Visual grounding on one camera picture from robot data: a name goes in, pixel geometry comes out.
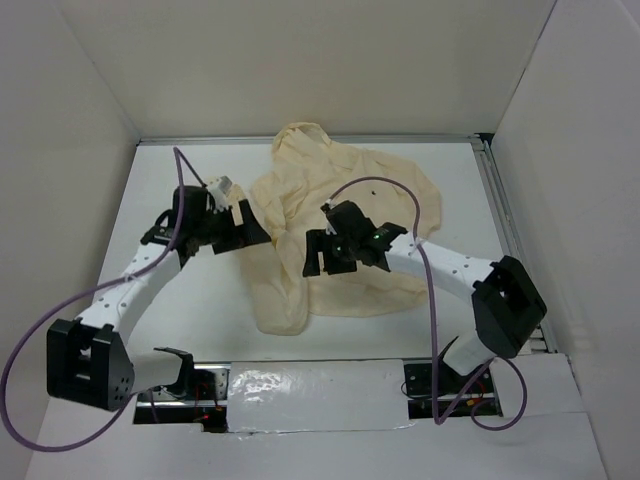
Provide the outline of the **cream yellow jacket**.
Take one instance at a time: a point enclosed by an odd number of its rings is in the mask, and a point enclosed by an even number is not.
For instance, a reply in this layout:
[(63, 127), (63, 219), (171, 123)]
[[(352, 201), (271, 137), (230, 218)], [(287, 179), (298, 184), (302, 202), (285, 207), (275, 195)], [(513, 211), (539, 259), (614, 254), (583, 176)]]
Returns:
[(310, 315), (372, 317), (427, 299), (424, 281), (393, 273), (393, 236), (441, 224), (441, 195), (417, 163), (332, 140), (315, 123), (274, 138), (251, 207), (271, 240), (241, 253), (259, 331), (298, 335)]

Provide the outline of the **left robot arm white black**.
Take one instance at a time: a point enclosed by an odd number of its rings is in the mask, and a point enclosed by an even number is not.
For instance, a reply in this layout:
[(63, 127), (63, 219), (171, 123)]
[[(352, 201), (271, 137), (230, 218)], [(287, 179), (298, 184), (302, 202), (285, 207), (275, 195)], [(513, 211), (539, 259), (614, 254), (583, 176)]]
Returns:
[(122, 282), (99, 294), (76, 319), (58, 319), (49, 327), (50, 396), (116, 411), (130, 396), (158, 387), (176, 399), (193, 394), (198, 376), (192, 354), (156, 347), (133, 355), (127, 344), (155, 297), (200, 248), (221, 254), (270, 242), (247, 200), (230, 204), (232, 186), (220, 177), (206, 186), (176, 188), (171, 209), (142, 236)]

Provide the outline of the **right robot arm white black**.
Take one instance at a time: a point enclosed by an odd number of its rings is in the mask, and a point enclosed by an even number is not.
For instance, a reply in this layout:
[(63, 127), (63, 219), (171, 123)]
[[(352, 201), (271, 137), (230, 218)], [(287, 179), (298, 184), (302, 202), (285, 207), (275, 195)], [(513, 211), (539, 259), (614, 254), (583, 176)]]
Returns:
[(306, 232), (305, 277), (353, 273), (362, 264), (431, 279), (433, 285), (467, 302), (474, 327), (440, 355), (436, 379), (448, 392), (460, 391), (471, 373), (496, 358), (515, 358), (547, 314), (547, 306), (520, 260), (474, 258), (433, 244), (406, 228), (380, 226), (351, 201), (322, 207), (324, 229)]

